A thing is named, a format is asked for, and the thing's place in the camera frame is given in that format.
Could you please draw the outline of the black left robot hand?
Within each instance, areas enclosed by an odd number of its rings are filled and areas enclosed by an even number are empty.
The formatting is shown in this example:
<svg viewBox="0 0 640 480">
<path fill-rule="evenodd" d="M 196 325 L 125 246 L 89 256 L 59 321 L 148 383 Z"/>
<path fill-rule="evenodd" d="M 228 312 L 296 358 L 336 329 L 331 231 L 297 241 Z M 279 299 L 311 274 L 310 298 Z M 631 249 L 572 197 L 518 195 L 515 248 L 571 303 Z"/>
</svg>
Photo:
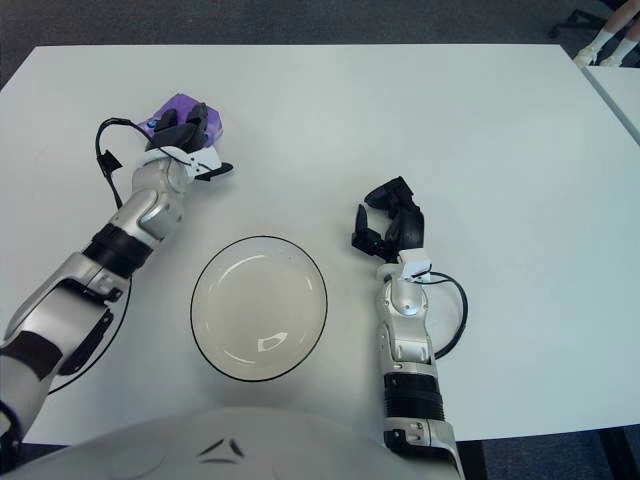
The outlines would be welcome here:
<svg viewBox="0 0 640 480">
<path fill-rule="evenodd" d="M 210 181 L 233 170 L 214 147 L 222 135 L 219 113 L 204 102 L 179 97 L 151 119 L 153 129 L 141 164 L 170 160 L 182 166 L 190 181 Z"/>
</svg>

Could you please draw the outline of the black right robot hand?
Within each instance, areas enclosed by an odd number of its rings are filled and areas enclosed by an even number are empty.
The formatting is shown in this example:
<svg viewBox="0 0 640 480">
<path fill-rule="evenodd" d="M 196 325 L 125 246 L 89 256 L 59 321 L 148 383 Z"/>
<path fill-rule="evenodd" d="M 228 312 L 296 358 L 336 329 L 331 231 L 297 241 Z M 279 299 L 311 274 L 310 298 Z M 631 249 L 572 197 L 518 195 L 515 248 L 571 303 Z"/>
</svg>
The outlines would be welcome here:
<svg viewBox="0 0 640 480">
<path fill-rule="evenodd" d="M 424 246 L 424 215 L 413 201 L 413 192 L 399 176 L 369 192 L 364 202 L 387 213 L 391 224 L 384 235 L 368 227 L 367 212 L 358 205 L 351 245 L 359 251 L 396 263 L 402 250 Z"/>
</svg>

